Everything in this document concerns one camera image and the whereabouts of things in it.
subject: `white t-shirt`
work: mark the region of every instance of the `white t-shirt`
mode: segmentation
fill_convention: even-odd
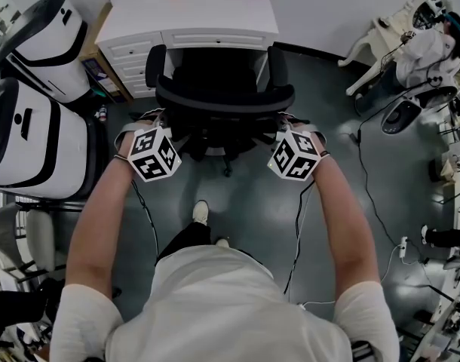
[[[403,54],[396,59],[396,78],[407,88],[423,83],[435,76],[456,75],[460,68],[460,58],[448,57],[455,47],[453,37],[436,29],[420,32],[403,46]]]
[[[368,341],[377,360],[397,362],[399,344],[382,287],[345,291],[334,323],[286,302],[271,273],[242,252],[189,247],[156,266],[143,312],[124,324],[115,305],[82,285],[64,288],[51,362],[352,361]]]

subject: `curved table leg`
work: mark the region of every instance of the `curved table leg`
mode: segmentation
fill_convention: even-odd
[[[359,87],[365,85],[372,78],[375,78],[381,72],[381,63],[379,61],[375,62],[367,72],[359,78],[359,80],[354,83],[350,88],[348,88],[345,93],[349,97],[352,97],[354,93],[359,89]]]
[[[369,35],[366,35],[363,38],[360,38],[358,41],[356,41],[356,44],[354,44],[354,47],[352,48],[349,56],[345,60],[338,60],[337,66],[339,67],[347,66],[350,62],[352,62],[356,58],[356,56],[361,52],[361,50],[364,47],[366,47],[367,44],[369,44]]]

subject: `black and white marker cube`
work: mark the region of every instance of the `black and white marker cube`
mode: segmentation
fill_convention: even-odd
[[[287,130],[267,166],[280,178],[306,181],[320,160],[309,132]]]
[[[127,159],[145,183],[174,175],[181,164],[161,127],[135,131]]]

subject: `chair armrest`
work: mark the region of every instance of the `chair armrest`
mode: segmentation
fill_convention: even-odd
[[[288,84],[287,63],[284,52],[280,48],[269,47],[268,53],[268,70],[270,79],[267,85],[267,91],[274,90],[276,87],[283,87]]]
[[[163,75],[166,57],[167,46],[164,44],[156,45],[149,51],[145,68],[146,86],[156,87],[158,75]]]

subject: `person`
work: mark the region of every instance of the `person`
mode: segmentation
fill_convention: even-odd
[[[453,248],[460,247],[460,229],[437,231],[429,229],[427,225],[421,227],[422,243],[432,247]]]
[[[124,136],[119,155],[128,156],[132,139]],[[114,158],[72,236],[51,362],[345,362],[353,360],[352,346],[397,361],[399,342],[366,217],[330,155],[313,176],[336,273],[333,323],[287,302],[271,272],[226,240],[211,245],[205,201],[158,256],[143,311],[123,323],[111,300],[111,274],[133,170]]]
[[[366,96],[356,95],[356,113],[361,115],[380,100],[423,84],[430,76],[456,75],[460,69],[460,16],[457,13],[444,15],[443,31],[432,28],[412,38],[406,34],[401,37],[401,41],[406,43],[402,55],[388,64]]]

